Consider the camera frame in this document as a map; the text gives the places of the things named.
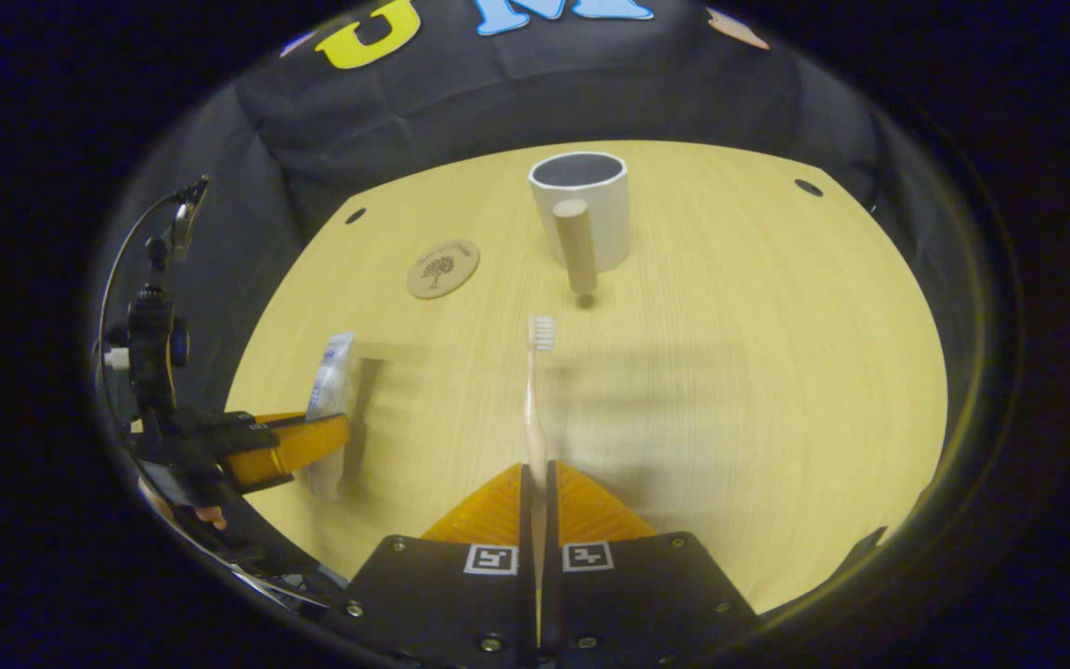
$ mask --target white packet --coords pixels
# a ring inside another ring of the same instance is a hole
[[[305,420],[327,419],[345,413],[346,378],[349,372],[349,346],[353,343],[353,332],[342,332],[327,338],[320,368],[316,370],[316,382]],[[308,487],[322,499],[340,499],[339,486],[345,471],[345,448],[336,448],[319,460],[305,467]]]

